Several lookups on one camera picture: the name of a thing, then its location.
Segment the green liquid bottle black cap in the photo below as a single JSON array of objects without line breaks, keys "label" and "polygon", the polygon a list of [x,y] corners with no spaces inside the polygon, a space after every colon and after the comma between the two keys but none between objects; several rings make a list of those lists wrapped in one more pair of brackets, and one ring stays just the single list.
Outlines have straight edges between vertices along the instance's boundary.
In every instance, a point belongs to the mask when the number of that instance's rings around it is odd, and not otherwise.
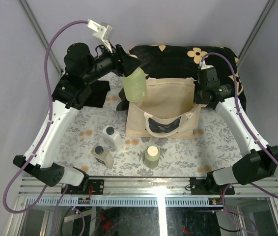
[{"label": "green liquid bottle black cap", "polygon": [[147,94],[144,71],[138,67],[131,75],[122,77],[126,99],[131,103],[142,101]]}]

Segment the beige canvas tote bag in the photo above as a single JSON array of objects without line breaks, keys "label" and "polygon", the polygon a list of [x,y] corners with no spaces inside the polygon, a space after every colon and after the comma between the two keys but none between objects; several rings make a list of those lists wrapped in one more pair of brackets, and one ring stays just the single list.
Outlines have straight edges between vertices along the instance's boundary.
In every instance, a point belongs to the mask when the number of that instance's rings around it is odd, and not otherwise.
[{"label": "beige canvas tote bag", "polygon": [[194,81],[147,79],[147,96],[129,104],[126,136],[191,139],[202,107],[194,103]]}]

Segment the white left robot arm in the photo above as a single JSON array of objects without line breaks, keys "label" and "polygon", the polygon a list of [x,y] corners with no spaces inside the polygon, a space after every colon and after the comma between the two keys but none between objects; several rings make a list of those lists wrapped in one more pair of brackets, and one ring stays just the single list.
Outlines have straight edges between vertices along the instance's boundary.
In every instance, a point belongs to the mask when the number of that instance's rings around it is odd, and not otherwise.
[{"label": "white left robot arm", "polygon": [[91,84],[113,72],[129,76],[142,61],[126,53],[117,44],[112,51],[100,45],[101,55],[94,57],[84,43],[75,43],[64,57],[65,74],[52,94],[52,108],[32,146],[24,155],[17,155],[13,164],[46,185],[71,185],[79,194],[89,190],[89,177],[77,168],[67,168],[54,162],[56,148],[71,120],[85,105],[92,93]]}]

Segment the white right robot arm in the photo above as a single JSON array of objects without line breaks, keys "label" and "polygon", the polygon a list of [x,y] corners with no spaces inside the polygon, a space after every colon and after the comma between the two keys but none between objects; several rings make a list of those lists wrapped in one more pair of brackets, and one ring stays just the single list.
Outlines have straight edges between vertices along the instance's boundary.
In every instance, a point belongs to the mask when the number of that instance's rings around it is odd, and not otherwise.
[{"label": "white right robot arm", "polygon": [[232,85],[221,85],[216,69],[201,65],[194,82],[194,103],[209,105],[223,118],[233,134],[241,159],[231,167],[211,171],[206,177],[206,189],[217,194],[227,184],[246,185],[271,177],[277,166],[278,146],[270,146],[248,119]]}]

